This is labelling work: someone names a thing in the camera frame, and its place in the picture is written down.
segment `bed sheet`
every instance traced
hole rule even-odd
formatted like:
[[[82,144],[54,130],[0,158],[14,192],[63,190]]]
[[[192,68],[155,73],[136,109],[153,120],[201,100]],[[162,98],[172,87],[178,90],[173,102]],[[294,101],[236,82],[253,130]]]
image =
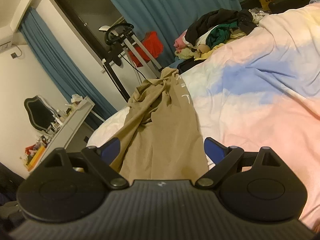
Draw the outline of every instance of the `bed sheet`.
[[[320,219],[320,3],[266,16],[240,40],[183,73],[203,139],[245,151],[270,146],[304,183],[300,220]],[[124,124],[125,108],[88,145],[101,146]]]

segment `pink clothing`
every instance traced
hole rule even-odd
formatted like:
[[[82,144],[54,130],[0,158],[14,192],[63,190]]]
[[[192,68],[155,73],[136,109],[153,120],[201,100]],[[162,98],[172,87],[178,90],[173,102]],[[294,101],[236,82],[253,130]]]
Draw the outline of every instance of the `pink clothing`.
[[[185,32],[183,32],[183,34],[181,34],[180,37],[174,41],[174,46],[176,48],[176,51],[178,51],[179,53],[181,52],[182,49],[187,47],[187,45],[184,44],[183,39],[182,39],[184,37],[184,35],[186,35],[186,32],[187,32],[187,30]]]

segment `red cloth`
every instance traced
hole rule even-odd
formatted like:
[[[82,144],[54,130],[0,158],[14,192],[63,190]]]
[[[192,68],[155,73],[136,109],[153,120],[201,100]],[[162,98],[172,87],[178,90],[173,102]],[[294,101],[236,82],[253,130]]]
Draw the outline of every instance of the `red cloth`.
[[[150,52],[150,54],[157,58],[163,51],[163,45],[161,41],[158,38],[158,35],[156,32],[149,32],[144,37],[143,41],[141,42],[143,46],[146,47],[146,49]],[[137,52],[141,55],[141,57],[146,61],[149,62],[150,58],[145,54],[145,52],[138,46],[135,45],[134,48],[137,50]],[[137,67],[142,67],[141,62],[137,59],[135,55],[133,55],[132,51],[129,51],[129,55],[134,61],[134,63],[137,65]]]

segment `black armrest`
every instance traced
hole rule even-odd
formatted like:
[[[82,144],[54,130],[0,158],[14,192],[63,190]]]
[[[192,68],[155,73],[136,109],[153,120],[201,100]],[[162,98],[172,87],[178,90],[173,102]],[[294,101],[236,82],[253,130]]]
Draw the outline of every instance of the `black armrest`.
[[[269,3],[271,13],[283,13],[289,9],[298,9],[309,4],[310,0],[274,0]]]

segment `ribbed gray surface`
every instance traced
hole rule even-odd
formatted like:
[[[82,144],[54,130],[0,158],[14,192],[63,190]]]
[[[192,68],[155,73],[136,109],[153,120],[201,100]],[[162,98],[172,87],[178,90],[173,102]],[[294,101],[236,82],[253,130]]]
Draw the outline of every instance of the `ribbed gray surface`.
[[[313,233],[298,221],[278,225],[241,220],[221,206],[213,192],[189,181],[135,181],[113,191],[89,216],[66,224],[27,221],[11,233],[18,240],[310,240]]]

